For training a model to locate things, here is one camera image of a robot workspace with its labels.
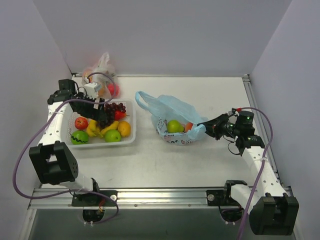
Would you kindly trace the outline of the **orange lemon fruit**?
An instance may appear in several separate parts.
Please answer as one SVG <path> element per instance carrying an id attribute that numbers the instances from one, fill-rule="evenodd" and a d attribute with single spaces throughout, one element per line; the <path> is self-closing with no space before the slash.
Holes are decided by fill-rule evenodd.
<path id="1" fill-rule="evenodd" d="M 131 125 L 127 121 L 120 121 L 117 130 L 122 137 L 129 137 L 131 134 Z"/>

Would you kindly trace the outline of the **purple grape bunch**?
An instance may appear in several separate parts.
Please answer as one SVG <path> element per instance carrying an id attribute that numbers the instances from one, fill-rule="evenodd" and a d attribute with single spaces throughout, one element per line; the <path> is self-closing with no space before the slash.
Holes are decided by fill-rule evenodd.
<path id="1" fill-rule="evenodd" d="M 115 121 L 115 111 L 121 111 L 127 113 L 126 106 L 121 103 L 107 103 L 104 106 L 104 110 L 107 116 L 107 127 Z"/>

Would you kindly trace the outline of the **red apple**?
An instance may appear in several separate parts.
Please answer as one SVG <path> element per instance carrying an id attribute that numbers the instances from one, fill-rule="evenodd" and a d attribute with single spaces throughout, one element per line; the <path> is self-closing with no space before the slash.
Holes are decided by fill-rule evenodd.
<path id="1" fill-rule="evenodd" d="M 77 130 L 85 130 L 89 125 L 88 120 L 85 117 L 77 117 L 74 121 L 74 126 Z"/>

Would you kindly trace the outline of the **green watermelon ball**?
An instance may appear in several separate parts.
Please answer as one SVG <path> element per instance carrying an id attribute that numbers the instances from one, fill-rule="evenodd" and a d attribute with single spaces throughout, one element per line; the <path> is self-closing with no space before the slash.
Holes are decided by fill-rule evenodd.
<path id="1" fill-rule="evenodd" d="M 74 131 L 70 136 L 73 145 L 84 145 L 89 142 L 89 135 L 83 130 Z"/>

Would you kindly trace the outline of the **green apple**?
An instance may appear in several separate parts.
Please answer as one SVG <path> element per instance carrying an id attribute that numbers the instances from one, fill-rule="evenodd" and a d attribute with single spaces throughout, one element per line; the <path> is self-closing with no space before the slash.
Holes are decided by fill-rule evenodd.
<path id="1" fill-rule="evenodd" d="M 110 129 L 104 135 L 104 140 L 106 143 L 120 142 L 121 139 L 122 139 L 122 136 L 120 132 L 116 129 Z"/>

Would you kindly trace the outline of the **peach fruit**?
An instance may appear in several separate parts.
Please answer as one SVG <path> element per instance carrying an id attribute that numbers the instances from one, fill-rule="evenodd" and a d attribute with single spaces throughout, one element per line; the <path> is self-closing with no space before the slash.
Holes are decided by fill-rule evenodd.
<path id="1" fill-rule="evenodd" d="M 191 122 L 186 123 L 184 126 L 184 132 L 187 133 L 188 131 L 190 131 L 192 129 L 192 127 L 193 127 L 193 123 L 191 123 Z"/>

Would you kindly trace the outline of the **green pear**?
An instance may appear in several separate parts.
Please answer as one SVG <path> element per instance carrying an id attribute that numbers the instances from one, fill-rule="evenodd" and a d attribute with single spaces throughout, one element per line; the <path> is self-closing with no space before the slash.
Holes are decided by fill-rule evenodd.
<path id="1" fill-rule="evenodd" d="M 184 126 L 177 120 L 173 119 L 167 123 L 167 132 L 168 133 L 183 133 Z"/>

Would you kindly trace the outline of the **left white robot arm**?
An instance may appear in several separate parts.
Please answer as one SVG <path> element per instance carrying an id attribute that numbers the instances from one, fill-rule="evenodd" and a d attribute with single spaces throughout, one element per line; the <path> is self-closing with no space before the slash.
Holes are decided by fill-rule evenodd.
<path id="1" fill-rule="evenodd" d="M 90 82 L 84 91 L 77 91 L 77 83 L 71 79 L 58 82 L 59 89 L 47 100 L 48 118 L 42 138 L 37 146 L 29 149 L 29 157 L 42 184 L 59 185 L 83 194 L 90 206 L 101 201 L 98 183 L 79 172 L 76 158 L 64 139 L 67 137 L 69 120 L 73 113 L 100 121 L 106 117 L 103 102 L 99 98 L 101 85 Z"/>

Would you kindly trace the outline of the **red pear fruit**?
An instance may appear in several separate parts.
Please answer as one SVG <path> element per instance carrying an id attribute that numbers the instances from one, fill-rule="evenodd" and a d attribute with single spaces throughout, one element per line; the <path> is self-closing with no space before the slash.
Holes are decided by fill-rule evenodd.
<path id="1" fill-rule="evenodd" d="M 116 110 L 115 113 L 114 113 L 114 120 L 115 121 L 119 121 L 119 120 L 122 120 L 122 119 L 124 119 L 124 118 L 126 118 L 128 116 L 129 115 L 127 115 L 125 112 Z"/>

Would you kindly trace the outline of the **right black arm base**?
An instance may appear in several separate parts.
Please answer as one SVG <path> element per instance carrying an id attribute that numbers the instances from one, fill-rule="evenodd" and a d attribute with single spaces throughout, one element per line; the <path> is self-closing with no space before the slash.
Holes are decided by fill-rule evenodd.
<path id="1" fill-rule="evenodd" d="M 210 207 L 236 207 L 241 205 L 225 194 L 223 189 L 209 189 L 206 191 L 207 205 Z"/>

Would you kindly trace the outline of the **light blue plastic bag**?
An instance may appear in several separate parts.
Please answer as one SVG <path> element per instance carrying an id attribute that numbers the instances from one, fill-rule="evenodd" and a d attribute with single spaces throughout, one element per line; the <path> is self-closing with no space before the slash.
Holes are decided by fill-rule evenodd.
<path id="1" fill-rule="evenodd" d="M 200 141 L 205 137 L 206 128 L 202 122 L 207 121 L 201 117 L 194 106 L 179 100 L 171 95 L 153 97 L 146 92 L 137 91 L 135 101 L 139 107 L 151 114 L 151 122 L 156 133 L 169 144 L 185 146 Z M 176 120 L 183 126 L 192 123 L 193 126 L 187 132 L 170 133 L 168 124 Z"/>

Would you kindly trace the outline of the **yellow banana bunch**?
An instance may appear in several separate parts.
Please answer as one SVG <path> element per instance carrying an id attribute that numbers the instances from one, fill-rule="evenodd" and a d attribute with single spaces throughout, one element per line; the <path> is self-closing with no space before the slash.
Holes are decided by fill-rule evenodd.
<path id="1" fill-rule="evenodd" d="M 117 130 L 118 125 L 119 125 L 119 121 L 114 121 L 110 126 L 101 128 L 97 121 L 91 119 L 88 122 L 88 126 L 85 131 L 91 138 L 97 137 L 102 139 L 107 133 L 107 131 Z"/>

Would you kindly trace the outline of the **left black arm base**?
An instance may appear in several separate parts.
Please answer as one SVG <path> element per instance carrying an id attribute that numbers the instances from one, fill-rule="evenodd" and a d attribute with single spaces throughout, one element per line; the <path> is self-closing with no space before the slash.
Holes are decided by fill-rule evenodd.
<path id="1" fill-rule="evenodd" d="M 113 201 L 117 201 L 118 191 L 116 190 L 100 190 L 104 196 L 108 196 Z M 71 205 L 73 207 L 115 207 L 116 205 L 102 196 L 92 193 L 73 194 Z"/>

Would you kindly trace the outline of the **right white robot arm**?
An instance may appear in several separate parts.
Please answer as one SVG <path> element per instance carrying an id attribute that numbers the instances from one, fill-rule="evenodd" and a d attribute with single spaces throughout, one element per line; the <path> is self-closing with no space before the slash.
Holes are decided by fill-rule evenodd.
<path id="1" fill-rule="evenodd" d="M 254 107 L 232 108 L 229 113 L 199 124 L 208 136 L 219 140 L 232 138 L 239 155 L 255 178 L 249 187 L 240 180 L 229 181 L 222 191 L 222 200 L 232 205 L 237 202 L 244 209 L 237 239 L 243 237 L 245 224 L 249 223 L 255 235 L 289 236 L 293 233 L 299 202 L 288 195 L 267 158 L 270 144 L 255 134 Z"/>

